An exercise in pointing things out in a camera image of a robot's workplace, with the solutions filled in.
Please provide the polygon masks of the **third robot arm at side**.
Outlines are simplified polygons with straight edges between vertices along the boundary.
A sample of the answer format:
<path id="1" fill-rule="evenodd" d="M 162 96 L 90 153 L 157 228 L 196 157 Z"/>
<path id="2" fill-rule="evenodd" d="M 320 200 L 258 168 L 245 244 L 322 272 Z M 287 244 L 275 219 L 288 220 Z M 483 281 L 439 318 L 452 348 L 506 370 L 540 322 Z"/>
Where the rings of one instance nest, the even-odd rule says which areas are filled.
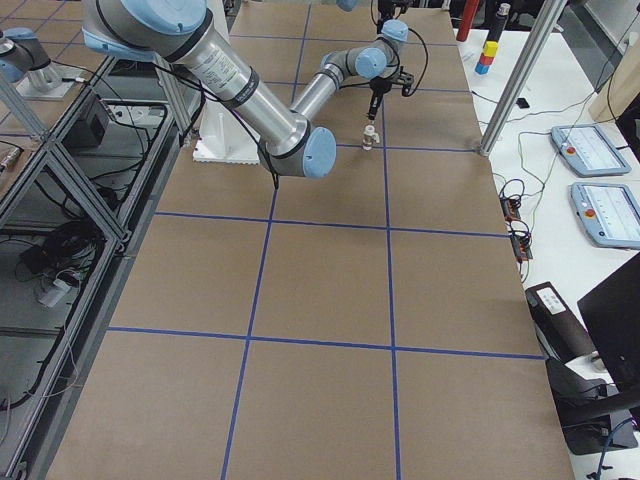
<path id="1" fill-rule="evenodd" d="M 27 27 L 1 31 L 1 74 L 30 100 L 61 100 L 77 76 L 73 69 L 56 66 Z"/>

